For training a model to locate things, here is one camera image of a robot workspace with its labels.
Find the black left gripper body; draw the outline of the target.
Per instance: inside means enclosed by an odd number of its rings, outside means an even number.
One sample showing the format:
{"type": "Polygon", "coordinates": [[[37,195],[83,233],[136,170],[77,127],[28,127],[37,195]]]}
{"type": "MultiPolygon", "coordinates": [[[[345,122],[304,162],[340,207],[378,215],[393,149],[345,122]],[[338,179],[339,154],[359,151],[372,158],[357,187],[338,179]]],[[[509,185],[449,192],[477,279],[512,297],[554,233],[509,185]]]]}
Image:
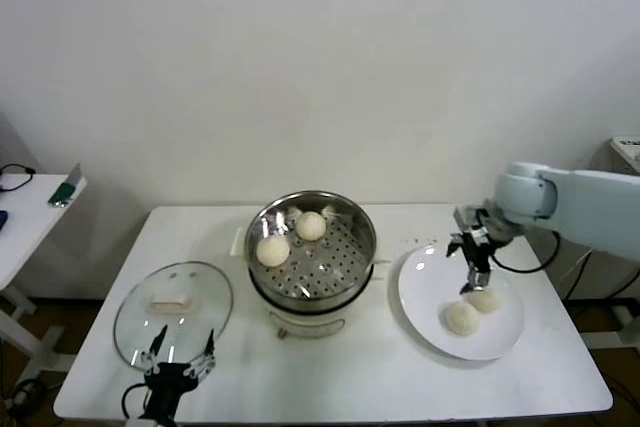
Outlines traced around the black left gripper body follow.
{"type": "Polygon", "coordinates": [[[143,418],[173,420],[181,397],[199,384],[194,374],[186,373],[188,364],[159,364],[144,374],[150,397],[144,407],[143,418]]]}

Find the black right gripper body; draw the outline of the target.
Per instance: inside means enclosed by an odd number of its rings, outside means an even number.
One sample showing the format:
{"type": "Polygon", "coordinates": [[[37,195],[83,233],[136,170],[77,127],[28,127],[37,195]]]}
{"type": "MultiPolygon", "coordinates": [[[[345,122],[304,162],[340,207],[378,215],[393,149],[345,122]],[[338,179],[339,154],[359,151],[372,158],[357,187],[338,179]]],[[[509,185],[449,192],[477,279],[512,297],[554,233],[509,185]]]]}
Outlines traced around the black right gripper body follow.
{"type": "Polygon", "coordinates": [[[462,249],[470,270],[489,272],[490,256],[493,252],[488,231],[471,229],[462,232],[462,249]]]}

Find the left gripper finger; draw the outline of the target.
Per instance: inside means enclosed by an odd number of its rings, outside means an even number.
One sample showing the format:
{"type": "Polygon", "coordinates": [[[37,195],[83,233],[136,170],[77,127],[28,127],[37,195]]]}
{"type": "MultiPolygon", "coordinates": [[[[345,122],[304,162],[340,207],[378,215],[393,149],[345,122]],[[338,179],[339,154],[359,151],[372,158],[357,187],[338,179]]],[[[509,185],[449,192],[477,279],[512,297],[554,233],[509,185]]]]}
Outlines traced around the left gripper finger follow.
{"type": "Polygon", "coordinates": [[[168,326],[164,325],[159,334],[154,337],[150,347],[140,354],[140,362],[145,375],[151,375],[159,372],[158,354],[164,338],[166,336],[168,326]]]}
{"type": "Polygon", "coordinates": [[[208,335],[204,350],[196,355],[183,372],[185,377],[207,377],[216,366],[215,330],[208,335]]]}

